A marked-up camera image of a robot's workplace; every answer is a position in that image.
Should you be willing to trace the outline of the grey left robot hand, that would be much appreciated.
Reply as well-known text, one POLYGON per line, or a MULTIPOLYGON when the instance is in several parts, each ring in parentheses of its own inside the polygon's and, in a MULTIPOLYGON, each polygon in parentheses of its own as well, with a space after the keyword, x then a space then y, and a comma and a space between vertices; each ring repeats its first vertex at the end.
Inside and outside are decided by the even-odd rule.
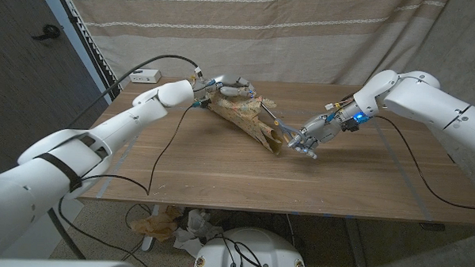
POLYGON ((222 74, 210 79, 198 76, 192 87, 195 102, 201 106, 211 103, 209 94, 220 93, 225 97, 254 98, 257 91, 253 84, 238 74, 222 74))

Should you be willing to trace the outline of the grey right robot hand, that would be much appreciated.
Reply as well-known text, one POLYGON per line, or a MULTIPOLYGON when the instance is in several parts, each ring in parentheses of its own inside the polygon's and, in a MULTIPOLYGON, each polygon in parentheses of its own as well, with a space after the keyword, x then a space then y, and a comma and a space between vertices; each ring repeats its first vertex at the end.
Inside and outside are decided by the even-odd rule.
POLYGON ((309 119, 288 142, 289 148, 316 159, 315 148, 334 139, 340 132, 357 131, 359 122, 355 115, 362 111, 356 102, 345 105, 331 114, 320 114, 309 119))

